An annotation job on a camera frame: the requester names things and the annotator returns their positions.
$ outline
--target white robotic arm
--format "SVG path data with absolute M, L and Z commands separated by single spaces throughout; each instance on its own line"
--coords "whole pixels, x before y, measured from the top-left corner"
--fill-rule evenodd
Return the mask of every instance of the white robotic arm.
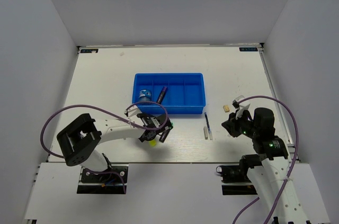
M 142 113 L 136 106 L 125 112 L 128 119 L 142 128 L 120 120 L 94 120 L 90 114 L 82 114 L 57 135 L 61 151 L 68 166 L 81 165 L 94 172 L 110 169 L 110 162 L 95 147 L 107 141 L 122 138 L 138 138 L 141 142 L 151 141 L 161 133 L 164 142 L 172 124 L 166 115 L 155 117 Z
M 221 168 L 224 181 L 250 180 L 267 210 L 267 215 L 277 201 L 283 183 L 286 183 L 271 221 L 274 224 L 310 224 L 293 181 L 288 178 L 289 153 L 284 141 L 274 135 L 273 112 L 260 107 L 255 109 L 252 119 L 248 111 L 249 101 L 238 103 L 243 99 L 240 96 L 234 100 L 236 113 L 231 113 L 228 120 L 221 125 L 233 137 L 245 135 L 251 138 L 257 154 L 244 155 L 235 172 L 229 167 Z

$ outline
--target white wall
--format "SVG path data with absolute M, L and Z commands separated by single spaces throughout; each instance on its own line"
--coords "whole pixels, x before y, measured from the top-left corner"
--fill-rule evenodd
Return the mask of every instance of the white wall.
M 76 47 L 51 0 L 0 0 L 0 7 L 0 216 L 7 224 L 21 223 L 46 160 L 40 129 L 63 104 Z
M 52 0 L 78 46 L 259 43 L 287 0 Z
M 332 223 L 339 223 L 339 0 L 288 0 L 265 44 L 278 97 L 296 115 Z

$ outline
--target small beige object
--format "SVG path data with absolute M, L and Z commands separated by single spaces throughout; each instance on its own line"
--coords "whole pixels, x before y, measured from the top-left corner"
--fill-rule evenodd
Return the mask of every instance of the small beige object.
M 205 134 L 205 139 L 208 139 L 208 130 L 207 130 L 207 126 L 203 127 L 203 133 Z
M 228 107 L 228 105 L 224 105 L 223 108 L 224 108 L 225 113 L 229 112 L 229 107 Z

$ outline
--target purple cable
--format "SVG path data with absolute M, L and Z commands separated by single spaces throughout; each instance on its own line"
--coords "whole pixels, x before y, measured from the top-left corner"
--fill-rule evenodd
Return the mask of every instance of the purple cable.
M 252 96 L 252 97 L 248 97 L 248 98 L 245 98 L 241 101 L 239 101 L 238 103 L 240 104 L 241 102 L 244 102 L 244 101 L 248 101 L 248 100 L 251 100 L 253 98 L 267 98 L 269 100 L 273 100 L 273 101 L 276 101 L 278 102 L 279 104 L 281 104 L 286 110 L 287 112 L 290 114 L 292 120 L 293 120 L 293 124 L 294 124 L 294 127 L 295 127 L 295 132 L 296 132 L 296 141 L 295 141 L 295 154 L 293 156 L 293 159 L 292 159 L 292 163 L 291 163 L 291 166 L 287 172 L 287 177 L 290 177 L 291 173 L 292 173 L 292 170 L 295 166 L 295 163 L 296 163 L 296 160 L 297 160 L 297 152 L 298 152 L 298 147 L 299 147 L 299 132 L 298 132 L 298 126 L 297 126 L 297 122 L 296 122 L 296 119 L 294 117 L 294 115 L 292 114 L 292 111 L 281 101 L 277 100 L 276 98 L 272 98 L 272 97 L 268 97 L 268 96 L 264 96 L 264 95 L 257 95 L 257 96 Z M 273 206 L 271 208 L 271 211 L 269 212 L 269 215 L 267 216 L 267 218 L 265 219 L 264 221 L 264 224 L 268 224 L 272 215 L 273 215 L 273 212 L 276 208 L 276 205 L 278 204 L 278 201 L 279 201 L 279 198 L 283 192 L 283 190 L 285 189 L 285 186 L 287 184 L 287 180 L 284 180 L 284 182 L 282 183 L 282 186 L 278 192 L 278 194 L 276 195 L 275 197 L 275 200 L 273 202 Z M 251 203 L 249 203 L 247 206 L 245 206 L 244 208 L 242 208 L 240 210 L 240 212 L 237 214 L 237 216 L 235 217 L 234 221 L 232 222 L 233 224 L 235 224 L 235 222 L 237 221 L 237 219 L 239 218 L 239 216 L 247 209 L 249 208 L 252 204 L 254 204 L 256 201 L 258 201 L 259 198 L 256 198 L 255 200 L 253 200 Z
M 134 105 L 137 105 L 137 104 L 144 104 L 144 103 L 156 104 L 156 105 L 160 106 L 160 107 L 165 111 L 166 118 L 165 118 L 164 123 L 163 123 L 160 127 L 158 127 L 158 128 L 146 128 L 146 127 L 140 126 L 140 125 L 138 125 L 138 124 L 136 124 L 136 123 L 130 122 L 129 120 L 127 120 L 127 119 L 125 119 L 125 118 L 122 118 L 122 117 L 120 117 L 120 116 L 118 116 L 118 115 L 116 115 L 116 114 L 113 114 L 113 113 L 111 113 L 111 112 L 109 112 L 109 111 L 107 111 L 107 110 L 105 110 L 105 109 L 101 109 L 100 107 L 96 107 L 96 106 L 85 105 L 85 104 L 71 105 L 71 106 L 66 106 L 66 107 L 64 107 L 64 108 L 62 108 L 62 109 L 56 111 L 56 112 L 55 112 L 54 114 L 52 114 L 52 115 L 47 119 L 47 121 L 44 123 L 44 125 L 43 125 L 43 127 L 42 127 L 42 129 L 41 129 L 41 133 L 40 133 L 40 143 L 41 143 L 41 146 L 42 146 L 43 149 L 44 149 L 46 152 L 48 152 L 50 155 L 53 155 L 53 156 L 56 156 L 56 157 L 59 157 L 59 158 L 64 159 L 64 157 L 63 157 L 62 155 L 53 153 L 51 150 L 49 150 L 49 149 L 44 145 L 44 142 L 43 142 L 43 134 L 44 134 L 44 132 L 45 132 L 45 130 L 46 130 L 47 125 L 50 123 L 50 121 L 51 121 L 55 116 L 57 116 L 57 115 L 58 115 L 59 113 L 61 113 L 62 111 L 65 111 L 65 110 L 68 110 L 68 109 L 73 109 L 73 108 L 75 108 L 75 107 L 87 107 L 87 108 L 89 108 L 89 109 L 95 109 L 95 110 L 101 111 L 101 112 L 103 112 L 103 113 L 105 113 L 105 114 L 108 114 L 108 115 L 111 115 L 111 116 L 117 118 L 118 120 L 120 120 L 120 121 L 122 121 L 122 122 L 131 124 L 133 127 L 136 127 L 136 128 L 139 128 L 139 129 L 144 129 L 144 130 L 159 130 L 159 129 L 161 129 L 163 126 L 165 126 L 166 122 L 168 121 L 168 113 L 167 113 L 167 110 L 165 109 L 165 107 L 162 106 L 162 105 L 159 104 L 159 103 L 156 103 L 156 102 L 153 102 L 153 101 L 136 102 L 136 103 L 134 103 L 134 104 L 128 106 L 128 107 L 126 108 L 126 110 L 130 109 L 130 108 L 131 108 L 132 106 L 134 106 Z
M 254 204 L 256 201 L 258 201 L 259 198 L 256 198 L 255 200 L 253 200 L 251 203 L 249 203 L 247 206 L 245 206 L 244 208 L 241 209 L 241 211 L 237 214 L 237 216 L 234 218 L 232 224 L 235 224 L 235 222 L 237 221 L 237 219 L 239 218 L 239 216 L 247 209 L 249 208 L 252 204 Z

